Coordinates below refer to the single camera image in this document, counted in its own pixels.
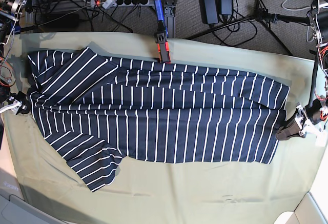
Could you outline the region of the navy white striped T-shirt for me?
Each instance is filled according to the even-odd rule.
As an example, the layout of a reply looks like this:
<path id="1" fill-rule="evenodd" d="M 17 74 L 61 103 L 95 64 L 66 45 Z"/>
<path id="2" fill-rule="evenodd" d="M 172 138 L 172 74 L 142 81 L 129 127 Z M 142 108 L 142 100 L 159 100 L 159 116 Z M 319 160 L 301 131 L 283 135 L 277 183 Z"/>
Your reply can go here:
<path id="1" fill-rule="evenodd" d="M 28 54 L 31 113 L 91 191 L 125 157 L 269 164 L 289 87 L 245 71 L 44 50 Z"/>

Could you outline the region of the black power adapter brick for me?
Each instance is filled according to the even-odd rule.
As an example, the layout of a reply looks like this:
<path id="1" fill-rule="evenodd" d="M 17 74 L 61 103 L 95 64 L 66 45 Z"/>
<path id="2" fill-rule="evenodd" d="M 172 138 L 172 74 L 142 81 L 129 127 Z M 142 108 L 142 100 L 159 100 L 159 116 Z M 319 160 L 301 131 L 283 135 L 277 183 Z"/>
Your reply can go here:
<path id="1" fill-rule="evenodd" d="M 217 24 L 217 3 L 216 0 L 199 0 L 201 19 L 204 24 Z"/>

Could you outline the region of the grey plastic bin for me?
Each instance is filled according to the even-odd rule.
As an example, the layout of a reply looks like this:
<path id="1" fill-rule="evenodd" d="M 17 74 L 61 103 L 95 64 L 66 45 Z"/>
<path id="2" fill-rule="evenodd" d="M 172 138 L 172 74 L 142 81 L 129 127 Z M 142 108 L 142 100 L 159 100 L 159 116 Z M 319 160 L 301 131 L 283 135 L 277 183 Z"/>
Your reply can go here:
<path id="1" fill-rule="evenodd" d="M 26 203 L 6 181 L 12 175 L 1 169 L 1 223 L 67 223 Z"/>

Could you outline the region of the blue orange left clamp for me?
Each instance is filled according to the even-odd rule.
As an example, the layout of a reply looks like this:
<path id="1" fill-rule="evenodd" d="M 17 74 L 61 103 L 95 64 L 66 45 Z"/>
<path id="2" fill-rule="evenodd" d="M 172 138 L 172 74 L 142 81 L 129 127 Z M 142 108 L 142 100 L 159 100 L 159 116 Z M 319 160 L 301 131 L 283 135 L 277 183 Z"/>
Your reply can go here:
<path id="1" fill-rule="evenodd" d="M 15 34 L 21 34 L 22 32 L 28 32 L 28 31 L 33 31 L 38 29 L 39 26 L 38 25 L 32 25 L 29 27 L 21 27 L 19 24 L 17 24 L 16 26 L 13 27 Z"/>

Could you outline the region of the blue orange clamp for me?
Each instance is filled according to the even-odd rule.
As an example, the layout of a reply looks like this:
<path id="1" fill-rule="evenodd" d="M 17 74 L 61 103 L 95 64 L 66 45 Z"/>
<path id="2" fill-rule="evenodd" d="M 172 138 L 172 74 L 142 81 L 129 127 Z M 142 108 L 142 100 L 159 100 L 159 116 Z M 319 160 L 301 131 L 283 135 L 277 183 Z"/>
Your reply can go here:
<path id="1" fill-rule="evenodd" d="M 157 17 L 157 32 L 155 33 L 155 42 L 159 53 L 160 63 L 170 63 L 170 50 L 169 43 L 167 40 L 167 27 L 165 24 L 165 17 L 162 8 L 161 0 L 154 0 L 154 6 Z"/>
<path id="2" fill-rule="evenodd" d="M 28 31 L 33 31 L 38 29 L 39 26 L 38 25 L 32 25 L 29 27 L 21 27 L 19 24 L 17 24 L 16 26 L 13 27 L 15 34 L 21 34 L 22 32 L 28 32 Z"/>

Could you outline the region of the white power strip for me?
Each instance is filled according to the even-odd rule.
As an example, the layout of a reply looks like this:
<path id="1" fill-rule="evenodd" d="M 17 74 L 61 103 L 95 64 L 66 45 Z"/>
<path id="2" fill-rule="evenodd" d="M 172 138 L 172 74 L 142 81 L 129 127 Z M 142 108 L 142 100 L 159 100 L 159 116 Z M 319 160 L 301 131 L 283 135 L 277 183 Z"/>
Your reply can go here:
<path id="1" fill-rule="evenodd" d="M 154 0 L 89 0 L 89 5 L 103 9 L 134 6 L 153 7 Z"/>

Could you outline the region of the blue orange centre clamp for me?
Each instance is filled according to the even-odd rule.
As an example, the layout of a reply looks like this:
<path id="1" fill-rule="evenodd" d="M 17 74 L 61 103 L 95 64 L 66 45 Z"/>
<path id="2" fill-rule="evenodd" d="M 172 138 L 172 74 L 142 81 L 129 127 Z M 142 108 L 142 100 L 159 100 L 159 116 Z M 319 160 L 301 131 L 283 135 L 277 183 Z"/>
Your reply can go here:
<path id="1" fill-rule="evenodd" d="M 159 53 L 160 63 L 170 63 L 170 50 L 169 43 L 167 40 L 167 27 L 165 24 L 165 17 L 162 8 L 161 0 L 154 0 L 154 6 L 157 17 L 157 32 L 155 33 L 155 42 Z"/>

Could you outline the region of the black tripod stand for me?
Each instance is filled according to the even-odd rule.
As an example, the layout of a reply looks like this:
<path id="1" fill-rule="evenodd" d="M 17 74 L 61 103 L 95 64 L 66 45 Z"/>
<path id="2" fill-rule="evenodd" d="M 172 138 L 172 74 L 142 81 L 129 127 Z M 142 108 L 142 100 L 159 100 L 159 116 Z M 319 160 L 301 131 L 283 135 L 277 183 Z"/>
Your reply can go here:
<path id="1" fill-rule="evenodd" d="M 205 36 L 207 34 L 212 34 L 217 40 L 219 40 L 221 45 L 228 46 L 228 47 L 239 47 L 247 42 L 252 41 L 258 34 L 256 23 L 259 23 L 264 29 L 274 38 L 274 40 L 284 49 L 284 51 L 289 56 L 293 56 L 292 52 L 288 49 L 288 47 L 281 41 L 281 39 L 272 31 L 271 24 L 275 24 L 278 21 L 284 22 L 284 23 L 296 23 L 303 26 L 309 26 L 310 25 L 310 19 L 308 17 L 297 17 L 297 16 L 287 16 L 287 15 L 280 15 L 280 14 L 272 14 L 269 13 L 267 8 L 264 6 L 264 3 L 262 0 L 255 0 L 255 8 L 253 10 L 253 13 L 248 16 L 243 16 L 240 14 L 237 10 L 233 10 L 233 14 L 239 15 L 240 18 L 236 18 L 234 16 L 230 16 L 230 19 L 226 22 L 224 20 L 220 20 L 221 24 L 219 26 L 215 26 L 214 24 L 209 25 L 209 29 L 204 30 L 202 32 L 199 32 L 197 34 L 194 34 L 192 36 L 187 37 L 187 40 L 195 40 L 201 36 Z M 226 39 L 221 39 L 215 32 L 222 30 L 222 29 L 228 29 L 229 34 L 228 36 L 231 36 L 231 34 L 236 33 L 238 30 L 240 30 L 240 25 L 243 23 L 249 23 L 255 28 L 255 34 L 249 38 L 245 39 L 242 42 L 238 44 L 228 44 L 226 43 Z"/>

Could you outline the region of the aluminium frame post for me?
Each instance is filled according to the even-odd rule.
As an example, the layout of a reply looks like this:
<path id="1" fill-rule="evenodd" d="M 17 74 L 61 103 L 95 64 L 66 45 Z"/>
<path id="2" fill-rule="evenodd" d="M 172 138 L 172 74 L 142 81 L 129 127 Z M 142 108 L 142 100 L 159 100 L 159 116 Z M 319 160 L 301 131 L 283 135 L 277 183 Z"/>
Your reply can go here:
<path id="1" fill-rule="evenodd" d="M 178 0 L 161 0 L 168 37 L 176 37 L 176 6 Z"/>

